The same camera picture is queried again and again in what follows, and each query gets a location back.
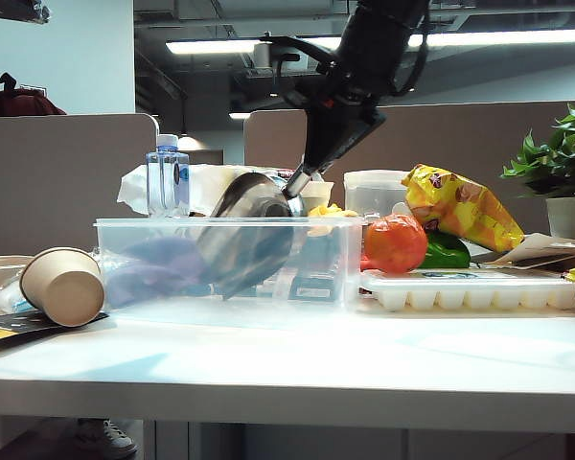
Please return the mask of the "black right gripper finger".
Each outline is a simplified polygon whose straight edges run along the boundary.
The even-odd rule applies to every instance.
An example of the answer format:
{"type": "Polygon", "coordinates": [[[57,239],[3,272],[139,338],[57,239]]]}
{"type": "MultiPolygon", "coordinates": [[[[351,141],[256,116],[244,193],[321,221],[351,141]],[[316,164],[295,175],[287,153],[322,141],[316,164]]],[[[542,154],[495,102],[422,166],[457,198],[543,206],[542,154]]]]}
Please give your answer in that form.
{"type": "Polygon", "coordinates": [[[334,161],[340,122],[321,112],[307,112],[306,146],[303,156],[305,171],[323,171],[334,161]]]}
{"type": "Polygon", "coordinates": [[[381,126],[385,120],[386,117],[382,114],[369,114],[365,117],[341,122],[340,137],[335,144],[336,151],[331,165],[381,126]]]}

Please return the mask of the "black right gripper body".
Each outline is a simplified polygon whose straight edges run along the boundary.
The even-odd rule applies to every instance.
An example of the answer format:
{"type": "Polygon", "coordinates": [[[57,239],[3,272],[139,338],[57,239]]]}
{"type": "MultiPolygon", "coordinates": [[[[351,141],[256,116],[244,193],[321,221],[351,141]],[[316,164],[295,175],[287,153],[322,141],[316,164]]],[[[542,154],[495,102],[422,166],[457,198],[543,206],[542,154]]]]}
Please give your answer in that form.
{"type": "Polygon", "coordinates": [[[309,120],[384,120],[378,111],[383,96],[393,93],[393,63],[383,59],[360,62],[318,61],[317,79],[294,79],[287,104],[303,109],[309,120]]]}

